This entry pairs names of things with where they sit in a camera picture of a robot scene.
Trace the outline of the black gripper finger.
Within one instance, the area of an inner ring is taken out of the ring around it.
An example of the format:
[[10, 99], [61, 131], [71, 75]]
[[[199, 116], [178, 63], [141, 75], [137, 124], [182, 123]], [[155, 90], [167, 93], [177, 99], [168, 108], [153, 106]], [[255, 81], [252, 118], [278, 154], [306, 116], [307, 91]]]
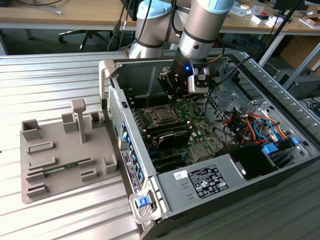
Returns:
[[178, 82], [175, 86], [175, 95], [174, 98], [176, 100], [184, 100], [190, 96], [188, 91], [188, 83], [187, 82]]
[[157, 80], [162, 87], [164, 93], [171, 101], [175, 101], [176, 98], [176, 87], [170, 83], [169, 77], [166, 74], [160, 74]]

